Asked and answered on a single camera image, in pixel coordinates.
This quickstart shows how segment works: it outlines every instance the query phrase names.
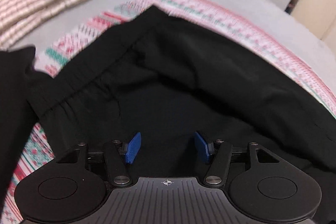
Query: black garment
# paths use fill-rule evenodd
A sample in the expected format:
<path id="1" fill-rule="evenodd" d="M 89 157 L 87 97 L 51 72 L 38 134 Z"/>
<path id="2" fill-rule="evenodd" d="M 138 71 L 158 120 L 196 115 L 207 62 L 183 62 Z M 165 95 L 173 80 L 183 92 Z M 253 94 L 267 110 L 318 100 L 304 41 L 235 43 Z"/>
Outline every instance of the black garment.
<path id="1" fill-rule="evenodd" d="M 26 100 L 27 88 L 45 74 L 32 70 L 35 48 L 0 51 L 0 212 L 6 190 L 37 116 Z"/>
<path id="2" fill-rule="evenodd" d="M 155 7 L 108 29 L 29 101 L 56 155 L 140 131 L 135 178 L 204 175 L 193 145 L 201 130 L 208 141 L 258 142 L 313 177 L 313 166 L 329 170 L 336 187 L 336 121 L 323 105 L 244 47 Z M 319 223 L 336 219 L 328 206 Z"/>

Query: metal screw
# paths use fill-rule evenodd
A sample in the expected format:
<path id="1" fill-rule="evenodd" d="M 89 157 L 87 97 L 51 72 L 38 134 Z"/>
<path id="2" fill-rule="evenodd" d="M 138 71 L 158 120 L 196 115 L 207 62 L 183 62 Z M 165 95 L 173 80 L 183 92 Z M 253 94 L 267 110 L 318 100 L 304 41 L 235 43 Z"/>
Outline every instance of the metal screw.
<path id="1" fill-rule="evenodd" d="M 129 183 L 130 179 L 127 176 L 116 176 L 113 181 L 116 184 L 123 185 L 123 184 Z"/>
<path id="2" fill-rule="evenodd" d="M 209 184 L 213 184 L 213 185 L 216 185 L 216 184 L 220 184 L 222 182 L 222 179 L 220 177 L 217 177 L 217 176 L 208 176 L 205 181 Z"/>

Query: blue gripper pad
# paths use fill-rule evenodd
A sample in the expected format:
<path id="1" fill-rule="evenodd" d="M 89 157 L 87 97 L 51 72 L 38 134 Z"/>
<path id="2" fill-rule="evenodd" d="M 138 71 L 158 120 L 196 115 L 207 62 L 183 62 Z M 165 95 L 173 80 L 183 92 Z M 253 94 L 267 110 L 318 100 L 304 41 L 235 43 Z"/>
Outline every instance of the blue gripper pad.
<path id="1" fill-rule="evenodd" d="M 195 140 L 195 147 L 198 152 L 198 156 L 204 163 L 210 162 L 210 153 L 208 144 L 205 142 L 205 140 L 202 138 L 202 136 L 198 133 L 194 133 L 194 140 Z"/>
<path id="2" fill-rule="evenodd" d="M 141 133 L 138 132 L 128 143 L 125 163 L 132 164 L 141 146 Z"/>

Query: gray ribbed plate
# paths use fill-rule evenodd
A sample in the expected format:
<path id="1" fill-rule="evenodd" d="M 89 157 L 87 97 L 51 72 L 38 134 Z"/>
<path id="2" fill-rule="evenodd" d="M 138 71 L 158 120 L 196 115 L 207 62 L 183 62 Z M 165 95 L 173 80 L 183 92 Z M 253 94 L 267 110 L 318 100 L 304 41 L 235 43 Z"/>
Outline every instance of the gray ribbed plate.
<path id="1" fill-rule="evenodd" d="M 115 189 L 92 215 L 74 224 L 257 224 L 235 209 L 223 191 L 196 178 L 139 178 Z M 301 224 L 313 224 L 311 220 Z"/>

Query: floral patterned blanket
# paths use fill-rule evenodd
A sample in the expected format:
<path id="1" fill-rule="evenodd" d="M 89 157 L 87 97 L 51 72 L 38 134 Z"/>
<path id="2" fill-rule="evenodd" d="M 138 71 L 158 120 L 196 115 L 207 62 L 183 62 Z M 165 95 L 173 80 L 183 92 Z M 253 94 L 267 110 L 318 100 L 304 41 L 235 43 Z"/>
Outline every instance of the floral patterned blanket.
<path id="1" fill-rule="evenodd" d="M 248 20 L 208 0 L 130 0 L 89 19 L 54 42 L 36 56 L 35 68 L 56 76 L 71 58 L 108 27 L 131 20 L 151 5 L 158 6 L 169 15 L 227 36 L 248 48 L 297 82 L 336 118 L 335 96 L 305 62 Z M 14 201 L 15 187 L 25 176 L 52 159 L 53 152 L 37 123 L 13 174 L 0 224 L 19 223 L 22 220 Z"/>

